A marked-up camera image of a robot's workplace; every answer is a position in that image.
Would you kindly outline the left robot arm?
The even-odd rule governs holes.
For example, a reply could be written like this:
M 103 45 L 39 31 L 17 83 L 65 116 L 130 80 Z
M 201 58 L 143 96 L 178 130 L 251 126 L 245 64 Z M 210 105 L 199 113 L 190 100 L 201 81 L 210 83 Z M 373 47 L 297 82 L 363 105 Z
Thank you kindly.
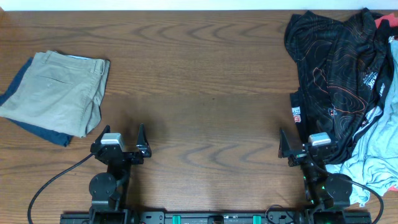
M 137 151 L 127 152 L 120 133 L 112 133 L 106 126 L 90 147 L 98 161 L 107 165 L 107 171 L 95 175 L 89 184 L 92 196 L 90 221 L 92 223 L 129 223 L 132 212 L 126 206 L 131 166 L 141 165 L 152 156 L 146 138 L 145 126 L 140 124 L 136 142 Z

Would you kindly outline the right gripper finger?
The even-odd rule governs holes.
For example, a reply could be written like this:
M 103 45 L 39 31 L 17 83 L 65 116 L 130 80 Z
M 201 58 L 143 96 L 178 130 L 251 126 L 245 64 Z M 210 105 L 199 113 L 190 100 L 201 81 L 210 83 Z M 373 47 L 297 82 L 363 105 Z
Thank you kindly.
M 317 128 L 320 133 L 330 133 L 330 120 L 329 119 L 319 119 L 316 122 Z
M 303 143 L 299 137 L 279 129 L 279 150 L 278 157 L 286 158 L 289 156 L 296 156 L 303 152 Z

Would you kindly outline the black orange-patterned jersey shirt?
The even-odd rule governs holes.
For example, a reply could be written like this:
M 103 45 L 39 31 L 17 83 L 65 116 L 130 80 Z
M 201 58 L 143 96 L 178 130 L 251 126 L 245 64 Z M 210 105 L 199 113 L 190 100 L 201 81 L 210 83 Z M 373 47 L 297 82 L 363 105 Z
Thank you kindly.
M 394 66 L 389 39 L 397 28 L 363 9 L 341 22 L 310 11 L 292 15 L 284 35 L 297 65 L 299 88 L 290 96 L 301 140 L 319 133 L 317 120 L 330 120 L 337 152 L 329 164 L 351 158 L 365 132 L 382 116 Z

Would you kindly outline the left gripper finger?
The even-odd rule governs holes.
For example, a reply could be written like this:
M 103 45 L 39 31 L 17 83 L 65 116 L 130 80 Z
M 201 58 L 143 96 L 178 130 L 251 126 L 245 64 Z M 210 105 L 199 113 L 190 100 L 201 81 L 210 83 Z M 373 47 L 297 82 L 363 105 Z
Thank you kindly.
M 139 126 L 139 132 L 137 135 L 136 147 L 141 153 L 142 157 L 152 157 L 152 149 L 146 137 L 145 126 L 143 123 Z
M 105 128 L 103 129 L 103 131 L 101 132 L 101 134 L 95 139 L 95 141 L 93 142 L 93 145 L 100 145 L 101 144 L 101 140 L 103 138 L 103 136 L 106 133 L 110 132 L 110 126 L 106 125 Z

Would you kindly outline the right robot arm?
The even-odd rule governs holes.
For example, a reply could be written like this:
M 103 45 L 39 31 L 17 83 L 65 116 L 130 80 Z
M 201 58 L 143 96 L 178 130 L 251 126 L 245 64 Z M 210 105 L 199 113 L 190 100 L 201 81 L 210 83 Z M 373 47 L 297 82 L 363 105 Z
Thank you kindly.
M 316 133 L 305 143 L 293 141 L 279 130 L 279 158 L 288 159 L 290 167 L 299 166 L 303 173 L 305 195 L 321 210 L 344 209 L 350 205 L 352 184 L 344 174 L 330 174 L 326 163 L 337 152 L 337 141 L 328 133 Z

